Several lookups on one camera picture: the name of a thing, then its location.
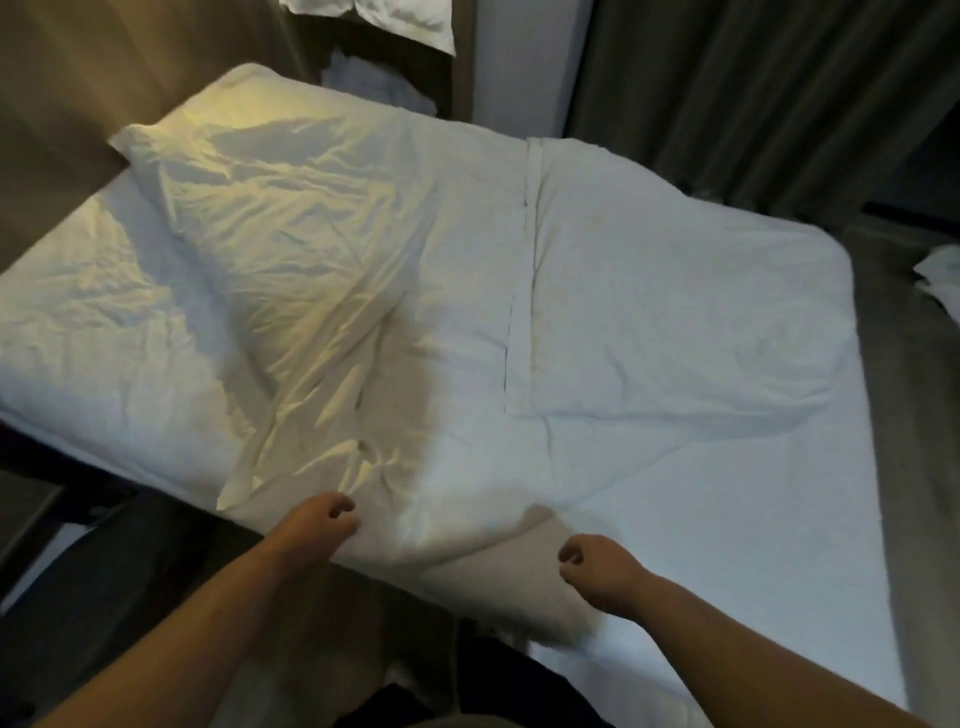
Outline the mattress with white sheet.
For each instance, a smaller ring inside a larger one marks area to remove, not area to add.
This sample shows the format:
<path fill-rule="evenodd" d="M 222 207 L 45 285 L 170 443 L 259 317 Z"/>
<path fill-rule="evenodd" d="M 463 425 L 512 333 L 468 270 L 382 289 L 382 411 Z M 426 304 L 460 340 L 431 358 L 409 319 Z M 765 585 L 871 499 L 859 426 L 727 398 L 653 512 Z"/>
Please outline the mattress with white sheet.
<path fill-rule="evenodd" d="M 0 422 L 213 513 L 261 404 L 222 308 L 124 172 L 0 273 Z M 535 647 L 612 717 L 685 689 L 653 641 L 597 619 L 556 573 L 598 531 L 757 632 L 900 706 L 868 398 L 853 343 L 833 401 L 792 431 L 691 443 L 526 533 L 391 585 L 576 653 Z"/>

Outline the person's left forearm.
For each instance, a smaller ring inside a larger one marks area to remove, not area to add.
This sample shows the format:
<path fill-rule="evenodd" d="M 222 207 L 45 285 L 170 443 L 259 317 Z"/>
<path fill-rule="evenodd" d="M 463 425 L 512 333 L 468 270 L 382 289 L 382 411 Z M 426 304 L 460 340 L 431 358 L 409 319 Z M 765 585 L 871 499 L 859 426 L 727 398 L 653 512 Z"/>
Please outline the person's left forearm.
<path fill-rule="evenodd" d="M 31 728 L 206 728 L 282 584 L 327 540 L 271 534 Z"/>

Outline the person's right forearm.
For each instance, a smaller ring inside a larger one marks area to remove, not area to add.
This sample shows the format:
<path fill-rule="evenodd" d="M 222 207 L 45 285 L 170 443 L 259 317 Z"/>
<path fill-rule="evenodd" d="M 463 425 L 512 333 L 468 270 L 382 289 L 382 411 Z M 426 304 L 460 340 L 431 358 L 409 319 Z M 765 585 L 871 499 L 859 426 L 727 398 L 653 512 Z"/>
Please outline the person's right forearm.
<path fill-rule="evenodd" d="M 931 728 L 642 569 L 631 615 L 714 728 Z"/>

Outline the white folded pillow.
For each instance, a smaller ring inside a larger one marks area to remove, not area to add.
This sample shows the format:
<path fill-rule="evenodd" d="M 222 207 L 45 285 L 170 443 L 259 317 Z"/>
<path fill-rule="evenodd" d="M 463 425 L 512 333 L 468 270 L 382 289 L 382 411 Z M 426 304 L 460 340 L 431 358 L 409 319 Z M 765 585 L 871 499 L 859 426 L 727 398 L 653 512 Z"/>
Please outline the white folded pillow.
<path fill-rule="evenodd" d="M 342 18 L 354 13 L 366 23 L 456 57 L 452 0 L 278 0 L 294 15 Z"/>

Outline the white duvet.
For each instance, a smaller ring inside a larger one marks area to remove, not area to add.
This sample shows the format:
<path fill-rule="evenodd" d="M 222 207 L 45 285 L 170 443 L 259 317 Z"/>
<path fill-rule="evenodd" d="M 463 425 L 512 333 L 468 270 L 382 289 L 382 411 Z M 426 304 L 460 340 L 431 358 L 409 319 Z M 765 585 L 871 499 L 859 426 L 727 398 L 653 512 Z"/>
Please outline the white duvet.
<path fill-rule="evenodd" d="M 302 318 L 294 367 L 221 491 L 256 531 L 333 486 L 342 563 L 576 645 L 599 617 L 547 562 L 588 501 L 689 445 L 791 431 L 855 337 L 829 237 L 695 200 L 621 156 L 530 138 L 489 236 L 441 234 L 395 287 Z"/>

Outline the crumpled white towel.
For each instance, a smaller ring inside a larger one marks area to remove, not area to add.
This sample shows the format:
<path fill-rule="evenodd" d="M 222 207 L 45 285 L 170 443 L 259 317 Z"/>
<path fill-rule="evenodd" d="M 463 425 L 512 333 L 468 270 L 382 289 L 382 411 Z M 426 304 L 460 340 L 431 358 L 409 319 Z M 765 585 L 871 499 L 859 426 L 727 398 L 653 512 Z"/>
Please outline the crumpled white towel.
<path fill-rule="evenodd" d="M 328 66 L 320 71 L 320 84 L 368 101 L 424 116 L 438 116 L 436 103 L 401 73 L 357 55 L 343 54 L 339 49 L 332 51 Z"/>

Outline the dark grey curtain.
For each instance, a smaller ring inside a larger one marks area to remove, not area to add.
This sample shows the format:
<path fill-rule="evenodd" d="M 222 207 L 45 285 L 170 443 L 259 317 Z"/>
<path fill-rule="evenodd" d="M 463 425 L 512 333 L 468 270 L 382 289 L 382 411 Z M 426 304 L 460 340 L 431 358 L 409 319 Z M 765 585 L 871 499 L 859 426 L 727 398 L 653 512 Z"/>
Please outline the dark grey curtain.
<path fill-rule="evenodd" d="M 960 102 L 960 0 L 594 0 L 566 137 L 838 229 Z"/>

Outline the person's left hand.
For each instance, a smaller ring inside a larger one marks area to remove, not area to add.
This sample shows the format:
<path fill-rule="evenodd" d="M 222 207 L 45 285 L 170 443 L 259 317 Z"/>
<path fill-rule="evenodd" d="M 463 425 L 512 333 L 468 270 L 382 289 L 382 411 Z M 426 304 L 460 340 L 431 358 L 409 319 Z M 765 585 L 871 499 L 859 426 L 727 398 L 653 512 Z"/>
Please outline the person's left hand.
<path fill-rule="evenodd" d="M 263 541 L 265 549 L 286 568 L 294 570 L 327 562 L 350 540 L 328 541 L 323 537 L 321 494 L 323 492 L 295 507 Z"/>

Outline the person's right hand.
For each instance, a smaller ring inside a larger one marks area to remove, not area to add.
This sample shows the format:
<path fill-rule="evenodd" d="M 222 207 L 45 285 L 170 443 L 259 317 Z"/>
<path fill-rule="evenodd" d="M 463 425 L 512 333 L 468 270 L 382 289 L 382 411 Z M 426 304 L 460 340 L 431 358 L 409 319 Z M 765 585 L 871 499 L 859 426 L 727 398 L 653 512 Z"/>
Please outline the person's right hand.
<path fill-rule="evenodd" d="M 617 541 L 599 536 L 602 537 L 602 585 L 594 596 L 581 598 L 605 614 L 638 623 L 656 577 Z"/>

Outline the crumpled white pillow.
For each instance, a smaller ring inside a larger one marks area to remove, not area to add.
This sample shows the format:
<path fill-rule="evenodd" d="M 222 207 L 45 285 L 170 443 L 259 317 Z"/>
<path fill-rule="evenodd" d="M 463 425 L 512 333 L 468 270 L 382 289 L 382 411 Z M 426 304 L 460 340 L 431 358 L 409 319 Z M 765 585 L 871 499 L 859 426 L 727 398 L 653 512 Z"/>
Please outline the crumpled white pillow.
<path fill-rule="evenodd" d="M 439 214 L 446 120 L 254 63 L 109 145 L 198 263 L 269 404 L 218 509 L 280 516 L 370 478 L 357 401 Z"/>

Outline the wooden headboard panel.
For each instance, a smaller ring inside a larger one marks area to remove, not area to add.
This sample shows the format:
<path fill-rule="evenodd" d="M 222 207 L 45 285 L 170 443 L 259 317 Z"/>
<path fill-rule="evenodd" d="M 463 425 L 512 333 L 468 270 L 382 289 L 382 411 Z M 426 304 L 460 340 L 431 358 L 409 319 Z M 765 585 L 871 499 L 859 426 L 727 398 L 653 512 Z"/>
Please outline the wooden headboard panel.
<path fill-rule="evenodd" d="M 279 0 L 0 0 L 0 273 L 123 170 L 117 131 L 299 61 Z"/>

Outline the dark bedside table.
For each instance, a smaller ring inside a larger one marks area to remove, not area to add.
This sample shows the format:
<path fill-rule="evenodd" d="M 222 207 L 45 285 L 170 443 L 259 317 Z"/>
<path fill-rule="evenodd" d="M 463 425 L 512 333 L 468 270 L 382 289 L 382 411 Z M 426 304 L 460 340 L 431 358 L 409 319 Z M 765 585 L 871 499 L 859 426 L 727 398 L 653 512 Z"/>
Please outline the dark bedside table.
<path fill-rule="evenodd" d="M 138 486 L 0 422 L 0 598 L 63 525 L 97 526 Z"/>

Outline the person's dark trousers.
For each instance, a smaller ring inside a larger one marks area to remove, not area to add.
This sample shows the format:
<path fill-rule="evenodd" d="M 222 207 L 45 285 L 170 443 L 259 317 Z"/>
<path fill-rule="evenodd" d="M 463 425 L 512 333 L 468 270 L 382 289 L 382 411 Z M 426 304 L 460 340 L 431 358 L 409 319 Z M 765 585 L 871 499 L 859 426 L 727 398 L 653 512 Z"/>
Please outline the person's dark trousers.
<path fill-rule="evenodd" d="M 615 728 L 569 680 L 497 637 L 461 640 L 455 659 L 456 710 L 439 714 L 390 684 L 332 728 Z"/>

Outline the white cloth on floor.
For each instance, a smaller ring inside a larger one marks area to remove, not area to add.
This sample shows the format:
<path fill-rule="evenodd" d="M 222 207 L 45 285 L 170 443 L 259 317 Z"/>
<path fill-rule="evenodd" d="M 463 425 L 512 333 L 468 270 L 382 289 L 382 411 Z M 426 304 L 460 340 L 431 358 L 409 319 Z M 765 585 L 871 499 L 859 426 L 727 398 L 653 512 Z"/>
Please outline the white cloth on floor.
<path fill-rule="evenodd" d="M 932 249 L 914 266 L 921 292 L 935 299 L 960 328 L 960 245 Z"/>

